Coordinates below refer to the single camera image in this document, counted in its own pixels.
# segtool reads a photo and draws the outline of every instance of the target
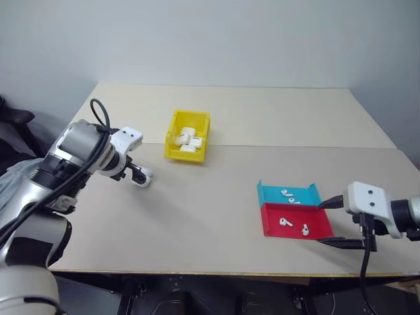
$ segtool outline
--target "white wall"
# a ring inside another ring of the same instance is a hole
[[[348,87],[419,163],[419,11],[418,0],[0,0],[0,93],[50,141],[99,81]]]

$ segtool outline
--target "cable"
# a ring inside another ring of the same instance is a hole
[[[333,307],[331,308],[331,313],[329,315],[334,315],[335,312],[335,294],[332,294],[333,296]]]
[[[100,106],[100,109],[102,110],[104,117],[105,117],[105,125],[98,117],[95,109],[93,108],[93,104],[97,103]],[[35,213],[38,209],[46,206],[48,203],[50,203],[52,200],[58,198],[62,194],[64,194],[68,187],[72,185],[75,181],[79,180],[85,172],[94,164],[97,159],[100,157],[100,155],[105,150],[105,147],[108,145],[108,139],[110,136],[110,119],[108,116],[108,113],[102,105],[102,103],[93,98],[91,100],[91,110],[94,114],[94,116],[99,120],[99,123],[104,127],[99,129],[98,131],[101,133],[100,138],[98,142],[95,144],[95,147],[89,156],[88,161],[76,172],[74,173],[69,179],[67,179],[65,182],[63,182],[59,187],[55,188],[52,192],[50,192],[48,195],[46,195],[43,199],[39,200],[35,205],[32,205],[27,211],[24,211],[20,215],[18,215],[14,220],[10,221],[5,229],[2,229],[2,233],[0,235],[0,248],[5,244],[5,242],[8,240],[10,235],[19,228],[20,225],[22,225],[23,222],[27,218],[29,218],[33,213]]]
[[[373,307],[369,300],[368,293],[366,291],[366,270],[368,269],[368,262],[370,257],[371,238],[370,235],[365,235],[365,255],[363,256],[362,268],[360,269],[360,291],[362,291],[362,297],[365,300],[367,307],[371,310],[372,314],[378,315],[378,312]]]

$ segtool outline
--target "yellow bin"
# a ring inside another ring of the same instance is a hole
[[[185,152],[179,150],[180,147],[175,145],[175,139],[179,136],[183,127],[193,127],[196,129],[196,137],[201,137],[203,139],[201,149],[197,149],[196,152]],[[166,134],[165,158],[190,162],[204,162],[209,128],[210,113],[192,112],[190,110],[175,110],[171,126]]]

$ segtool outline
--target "black floor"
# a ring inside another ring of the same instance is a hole
[[[218,276],[148,276],[146,292],[133,305],[132,315],[150,315],[163,296],[174,290],[189,292],[192,297],[192,314],[233,315],[237,298],[247,292],[256,293],[272,309],[273,314],[302,314],[293,302],[293,288],[274,282],[260,282]],[[72,314],[116,315],[119,295],[97,290],[69,280],[60,280],[60,297],[63,309]],[[419,303],[414,294],[385,286],[368,288],[369,296],[380,315],[418,315]],[[370,314],[360,290],[334,294],[334,314]],[[319,315],[330,315],[333,295],[314,299]]]

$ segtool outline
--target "beige tabletop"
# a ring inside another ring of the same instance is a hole
[[[148,188],[94,175],[68,216],[73,235],[53,270],[271,276],[357,274],[362,251],[266,238],[256,185],[305,187],[322,199],[358,180],[393,198],[419,193],[419,171],[395,149],[210,146],[203,165],[163,157],[162,144],[133,152],[155,172]],[[359,238],[342,209],[327,210],[336,236]],[[420,243],[377,238],[369,274],[418,274]]]

